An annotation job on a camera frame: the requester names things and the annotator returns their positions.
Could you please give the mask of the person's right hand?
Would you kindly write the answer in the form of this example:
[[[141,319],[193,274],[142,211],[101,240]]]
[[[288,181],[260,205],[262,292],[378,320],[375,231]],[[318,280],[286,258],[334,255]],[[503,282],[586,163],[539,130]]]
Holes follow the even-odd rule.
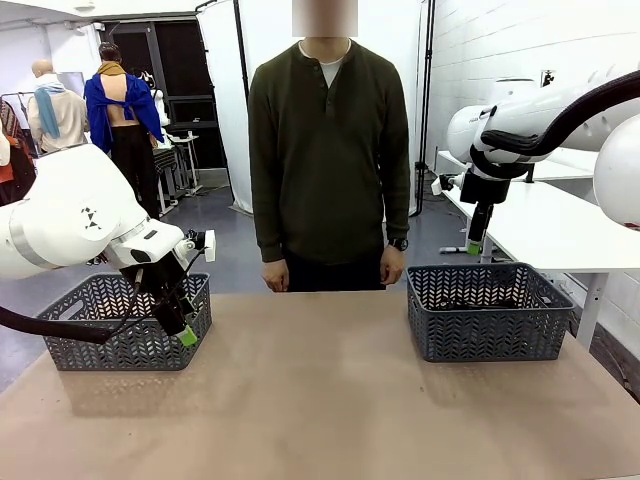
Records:
[[[289,288],[289,269],[286,261],[281,259],[264,263],[262,278],[272,292],[287,292]]]

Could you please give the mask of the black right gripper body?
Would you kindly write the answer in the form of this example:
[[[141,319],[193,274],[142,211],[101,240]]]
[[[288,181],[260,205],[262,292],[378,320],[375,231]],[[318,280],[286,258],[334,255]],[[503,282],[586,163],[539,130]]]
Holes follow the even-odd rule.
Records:
[[[509,186],[509,180],[490,180],[466,172],[460,187],[460,201],[469,204],[501,204],[506,200]]]

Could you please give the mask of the person's left hand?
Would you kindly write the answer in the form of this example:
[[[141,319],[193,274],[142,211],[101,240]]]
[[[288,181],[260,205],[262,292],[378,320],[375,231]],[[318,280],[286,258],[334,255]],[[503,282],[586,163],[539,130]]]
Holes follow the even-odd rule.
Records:
[[[396,284],[402,276],[405,266],[404,253],[392,245],[387,245],[380,261],[381,284]]]

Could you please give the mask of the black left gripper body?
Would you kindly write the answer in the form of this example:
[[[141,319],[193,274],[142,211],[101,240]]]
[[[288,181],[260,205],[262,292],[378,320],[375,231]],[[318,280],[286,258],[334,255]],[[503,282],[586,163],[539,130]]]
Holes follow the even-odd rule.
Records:
[[[194,313],[196,311],[184,285],[185,267],[173,253],[165,255],[157,263],[134,265],[119,270],[129,285],[135,290],[130,301],[131,309],[138,313],[137,298],[148,296],[152,299],[154,313],[168,312]]]

